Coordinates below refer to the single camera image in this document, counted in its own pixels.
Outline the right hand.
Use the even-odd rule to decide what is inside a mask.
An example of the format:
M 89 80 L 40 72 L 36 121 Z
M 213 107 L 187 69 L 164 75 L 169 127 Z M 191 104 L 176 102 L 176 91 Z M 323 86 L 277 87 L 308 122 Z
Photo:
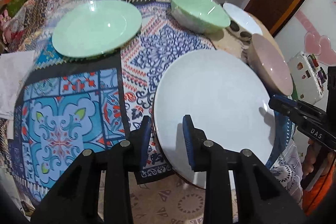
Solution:
M 316 161 L 317 155 L 318 155 L 318 152 L 314 148 L 314 141 L 309 139 L 308 148 L 307 148 L 307 151 L 306 151 L 306 156 L 305 156 L 305 159 L 302 163 L 302 171 L 303 171 L 304 176 L 307 176 L 308 174 L 313 172 L 313 170 L 314 170 L 313 164 Z M 333 165 L 334 156 L 335 156 L 334 152 L 330 152 L 328 154 L 328 156 L 327 156 L 327 158 L 328 158 L 327 166 L 325 167 L 325 169 L 321 173 L 322 176 L 327 175 L 327 173 L 329 172 L 330 167 Z

